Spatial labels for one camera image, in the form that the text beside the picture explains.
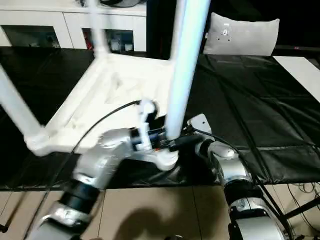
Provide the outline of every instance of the black mat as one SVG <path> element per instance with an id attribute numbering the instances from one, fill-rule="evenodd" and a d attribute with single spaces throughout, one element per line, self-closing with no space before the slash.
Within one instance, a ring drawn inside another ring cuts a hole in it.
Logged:
<path id="1" fill-rule="evenodd" d="M 93 60 L 79 49 L 0 48 L 0 63 L 37 119 L 46 124 Z M 205 56 L 197 64 L 186 119 L 204 113 L 212 132 L 239 147 L 265 183 L 320 182 L 320 103 L 272 57 Z M 0 190 L 43 190 L 64 153 L 36 157 L 3 110 Z M 124 160 L 110 188 L 212 185 L 189 150 L 176 167 Z M 74 155 L 55 188 L 68 181 Z"/>

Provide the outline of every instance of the gray pillow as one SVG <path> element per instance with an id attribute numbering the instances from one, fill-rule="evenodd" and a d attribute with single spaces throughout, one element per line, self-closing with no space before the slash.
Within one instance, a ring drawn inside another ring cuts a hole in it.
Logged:
<path id="1" fill-rule="evenodd" d="M 279 21 L 235 21 L 213 12 L 203 53 L 270 56 Z"/>

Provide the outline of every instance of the wire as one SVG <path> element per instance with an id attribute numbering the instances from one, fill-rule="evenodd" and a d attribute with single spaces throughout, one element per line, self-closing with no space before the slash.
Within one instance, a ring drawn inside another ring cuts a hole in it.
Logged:
<path id="1" fill-rule="evenodd" d="M 80 138 L 80 140 L 77 142 L 77 144 L 73 147 L 72 151 L 66 156 L 66 158 L 64 159 L 64 161 L 62 161 L 61 165 L 58 168 L 58 171 L 56 171 L 56 174 L 52 177 L 49 187 L 46 189 L 45 194 L 43 195 L 42 200 L 40 201 L 40 203 L 38 204 L 38 207 L 35 211 L 35 213 L 33 214 L 33 217 L 28 225 L 28 228 L 24 234 L 23 240 L 25 240 L 27 238 L 27 236 L 29 235 L 29 232 L 32 228 L 32 226 L 34 225 L 34 221 L 36 219 L 36 217 L 39 214 L 39 210 L 42 208 L 43 204 L 45 203 L 45 201 L 48 198 L 49 192 L 52 189 L 52 187 L 54 186 L 59 174 L 61 173 L 61 171 L 64 169 L 66 163 L 69 161 L 69 159 L 71 158 L 71 156 L 75 153 L 76 149 L 78 148 L 79 144 L 81 143 L 81 141 L 88 135 L 88 133 L 95 127 L 97 126 L 99 123 L 101 123 L 103 120 L 105 120 L 106 118 L 108 118 L 109 116 L 111 116 L 112 114 L 115 114 L 116 112 L 125 109 L 131 105 L 138 105 L 140 103 L 140 101 L 132 101 L 129 102 L 125 105 L 122 105 L 120 107 L 118 107 L 117 109 L 109 112 L 107 115 L 103 116 L 102 118 L 100 118 L 97 122 L 95 122 L 95 124 L 93 124 L 85 133 L 84 135 Z"/>
<path id="2" fill-rule="evenodd" d="M 234 146 L 233 144 L 231 144 L 230 142 L 228 142 L 227 140 L 224 140 L 222 137 L 219 137 L 217 135 L 211 134 L 209 132 L 206 131 L 202 131 L 199 130 L 197 128 L 192 127 L 192 129 L 198 133 L 201 134 L 205 134 L 207 136 L 213 137 L 216 140 L 229 145 L 230 147 L 232 147 L 238 154 L 239 154 L 239 159 L 241 160 L 241 162 L 246 166 L 246 168 L 250 171 L 252 178 L 255 178 L 255 180 L 258 182 L 258 184 L 260 185 L 260 187 L 262 188 L 262 190 L 264 191 L 264 193 L 267 195 L 267 197 L 270 199 L 272 205 L 274 206 L 274 208 L 271 206 L 271 204 L 266 200 L 265 197 L 263 197 L 262 199 L 265 201 L 265 204 L 270 208 L 270 210 L 273 212 L 273 214 L 275 215 L 275 217 L 280 221 L 280 223 L 283 225 L 285 231 L 288 234 L 288 237 L 290 240 L 293 240 L 293 233 L 292 233 L 292 228 L 290 228 L 289 222 L 288 220 L 284 217 L 283 212 L 281 211 L 280 207 L 278 206 L 278 204 L 276 203 L 276 201 L 274 200 L 274 198 L 271 196 L 271 194 L 269 193 L 269 191 L 266 189 L 266 187 L 264 186 L 264 184 L 260 181 L 260 179 L 258 178 L 258 176 L 254 173 L 254 171 L 248 166 L 248 164 L 245 162 L 245 158 L 243 157 L 242 153 L 240 152 L 240 150 Z"/>
<path id="3" fill-rule="evenodd" d="M 297 199 L 295 198 L 294 194 L 292 193 L 290 187 L 289 187 L 289 184 L 287 184 L 287 187 L 288 187 L 288 190 L 293 198 L 293 201 L 295 202 L 295 205 L 297 207 L 300 207 L 300 204 L 298 203 Z M 308 221 L 308 219 L 306 218 L 305 214 L 302 212 L 301 213 L 303 215 L 303 221 L 305 222 L 305 224 L 309 225 L 310 228 L 312 228 L 315 232 L 317 232 L 318 234 L 320 234 L 320 230 L 319 229 L 316 229 L 314 226 L 311 225 L 311 223 Z"/>

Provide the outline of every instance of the white cabinet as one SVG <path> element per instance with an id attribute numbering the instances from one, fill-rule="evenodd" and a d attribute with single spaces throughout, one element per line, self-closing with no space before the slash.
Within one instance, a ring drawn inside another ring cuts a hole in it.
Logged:
<path id="1" fill-rule="evenodd" d="M 146 51 L 146 3 L 97 13 L 113 49 Z M 0 0 L 0 46 L 90 48 L 88 15 L 75 0 Z"/>
<path id="2" fill-rule="evenodd" d="M 33 45 L 73 48 L 63 13 L 0 10 L 0 46 Z"/>
<path id="3" fill-rule="evenodd" d="M 86 42 L 90 20 L 87 13 L 63 13 L 67 24 L 71 41 L 75 49 L 88 48 Z M 146 51 L 146 28 L 147 22 L 145 16 L 99 14 L 99 28 L 106 29 L 106 34 L 110 36 L 108 30 L 117 31 L 119 35 L 132 35 L 133 50 L 138 52 Z"/>

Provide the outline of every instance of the tile floor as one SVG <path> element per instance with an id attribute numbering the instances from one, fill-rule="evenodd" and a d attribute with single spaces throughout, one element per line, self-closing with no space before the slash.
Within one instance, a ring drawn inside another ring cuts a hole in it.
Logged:
<path id="1" fill-rule="evenodd" d="M 268 190 L 286 213 L 296 207 L 287 185 L 269 185 Z M 290 185 L 300 204 L 314 198 Z M 0 240 L 21 240 L 43 192 L 0 192 L 0 224 L 5 224 L 16 210 L 8 232 Z M 62 192 L 53 191 L 40 210 L 43 216 Z M 189 240 L 228 240 L 228 206 L 220 186 L 110 189 L 101 196 L 97 214 L 82 236 L 84 240 L 163 240 L 181 235 Z M 318 208 L 305 213 L 311 224 L 320 229 Z M 301 216 L 290 220 L 294 234 L 309 236 L 313 232 Z"/>

